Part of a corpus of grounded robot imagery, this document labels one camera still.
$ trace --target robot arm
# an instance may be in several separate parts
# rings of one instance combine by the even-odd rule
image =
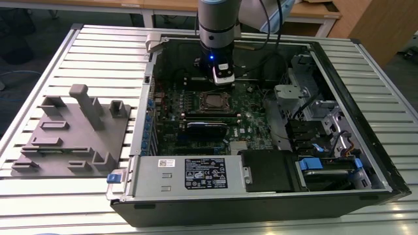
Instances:
[[[269,31],[279,30],[279,0],[261,0],[268,11]],[[281,0],[281,16],[288,16],[295,0]],[[198,0],[198,32],[201,44],[200,68],[213,77],[216,85],[235,81],[233,28],[237,22],[267,30],[267,18],[260,0]]]
[[[213,83],[225,85],[233,76],[233,28],[240,0],[198,0],[200,68],[212,74]]]

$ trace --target power supply label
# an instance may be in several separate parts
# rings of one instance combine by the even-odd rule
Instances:
[[[228,188],[224,158],[184,159],[186,189]]]

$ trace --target gray plastic base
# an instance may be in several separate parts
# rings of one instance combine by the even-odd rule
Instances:
[[[45,97],[45,113],[11,166],[11,176],[106,176],[117,167],[130,106],[121,101],[92,107],[101,128],[93,126],[78,104]]]

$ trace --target slotted metal tabletop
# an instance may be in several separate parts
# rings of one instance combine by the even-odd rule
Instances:
[[[109,207],[105,179],[9,178],[19,147],[28,142],[42,115],[36,106],[45,95],[60,95],[65,102],[74,103],[68,96],[74,83],[88,85],[88,94],[98,97],[100,103],[116,98],[133,107],[118,162],[118,167],[126,167],[146,64],[145,38],[150,32],[193,34],[190,30],[93,25],[69,31],[0,141],[0,234],[416,234],[418,115],[361,45],[347,39],[283,36],[283,39],[320,43],[412,191],[399,201],[365,207],[333,219],[136,229]],[[241,36],[264,38],[260,34]],[[113,187],[113,191],[121,192],[121,188]]]

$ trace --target floor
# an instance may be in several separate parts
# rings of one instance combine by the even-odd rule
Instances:
[[[134,15],[130,19],[128,14],[118,13],[60,11],[58,18],[53,20],[46,10],[32,10],[30,18],[36,26],[36,32],[26,36],[26,42],[33,50],[34,58],[17,66],[7,65],[0,59],[0,74],[14,70],[42,72],[73,23],[113,26],[132,26],[133,23],[134,26],[141,26],[140,15]],[[156,26],[193,29],[194,18],[178,16],[174,19],[172,17],[164,19],[161,16],[156,16]],[[396,55],[384,71],[405,99],[418,109],[416,83],[413,82],[418,74],[418,64],[405,61],[400,55]],[[37,79],[38,75],[33,73],[11,73],[0,77],[0,81],[5,84],[5,89],[0,91],[0,137],[6,131]]]

